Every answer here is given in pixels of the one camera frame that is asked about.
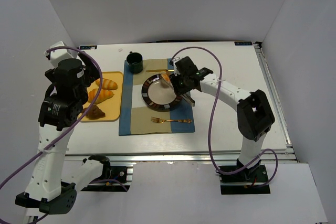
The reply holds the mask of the round bread bun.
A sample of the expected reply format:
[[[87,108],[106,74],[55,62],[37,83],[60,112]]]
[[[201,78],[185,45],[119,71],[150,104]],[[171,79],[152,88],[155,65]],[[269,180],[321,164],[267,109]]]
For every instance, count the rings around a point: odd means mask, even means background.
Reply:
[[[167,84],[170,84],[170,83],[171,83],[171,81],[170,81],[170,77],[169,77],[169,75],[166,74],[166,73],[162,73],[162,74],[161,74],[161,79],[164,80]]]

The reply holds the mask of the metal tongs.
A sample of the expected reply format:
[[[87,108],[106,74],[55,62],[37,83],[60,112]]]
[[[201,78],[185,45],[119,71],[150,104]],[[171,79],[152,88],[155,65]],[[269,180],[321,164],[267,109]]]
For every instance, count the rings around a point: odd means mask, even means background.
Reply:
[[[167,83],[166,83],[166,85],[168,85],[172,90],[174,90],[172,83],[170,83],[170,84],[167,84]],[[190,95],[188,95],[188,94],[183,94],[183,95],[181,95],[181,97],[182,97],[187,103],[189,103],[192,107],[195,107],[195,101],[191,98]]]

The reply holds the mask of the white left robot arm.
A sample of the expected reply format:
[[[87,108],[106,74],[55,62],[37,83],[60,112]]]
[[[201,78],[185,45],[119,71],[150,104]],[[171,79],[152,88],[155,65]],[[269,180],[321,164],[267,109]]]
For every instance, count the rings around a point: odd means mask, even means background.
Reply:
[[[52,45],[45,56],[53,68],[45,72],[51,82],[39,113],[38,157],[25,191],[15,203],[25,208],[37,208],[49,215],[68,213],[77,193],[95,180],[111,175],[109,159],[92,155],[72,174],[62,177],[68,142],[83,106],[88,102],[87,88],[100,77],[97,66],[82,52],[73,56],[63,41]]]

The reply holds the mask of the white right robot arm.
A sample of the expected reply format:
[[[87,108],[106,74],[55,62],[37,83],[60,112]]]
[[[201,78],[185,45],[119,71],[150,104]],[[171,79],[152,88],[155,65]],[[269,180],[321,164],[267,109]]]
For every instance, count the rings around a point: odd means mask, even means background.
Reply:
[[[275,122],[270,103],[261,90],[254,92],[241,89],[221,80],[212,70],[198,69],[190,57],[177,57],[170,61],[174,73],[169,76],[176,95],[185,95],[192,90],[209,94],[215,101],[222,101],[237,113],[237,126],[243,136],[242,148],[236,162],[236,170],[222,175],[237,176],[249,181],[260,165],[260,153],[267,133]]]

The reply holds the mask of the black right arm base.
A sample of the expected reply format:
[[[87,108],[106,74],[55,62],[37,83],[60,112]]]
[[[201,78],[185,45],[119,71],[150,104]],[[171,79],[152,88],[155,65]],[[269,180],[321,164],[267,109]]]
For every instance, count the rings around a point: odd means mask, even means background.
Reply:
[[[260,165],[249,178],[241,174],[223,175],[216,170],[220,179],[220,192],[222,195],[263,195],[270,194],[270,186],[262,184],[268,181],[265,165]]]

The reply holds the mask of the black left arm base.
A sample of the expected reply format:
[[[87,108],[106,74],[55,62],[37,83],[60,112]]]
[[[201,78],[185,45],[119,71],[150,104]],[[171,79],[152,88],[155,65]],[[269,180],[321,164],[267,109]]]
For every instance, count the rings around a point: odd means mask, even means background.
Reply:
[[[133,167],[132,166],[112,166],[110,179],[115,179],[123,184],[126,189],[130,188],[132,181]],[[126,190],[118,183],[108,182],[91,184],[82,189],[87,192],[126,192]]]

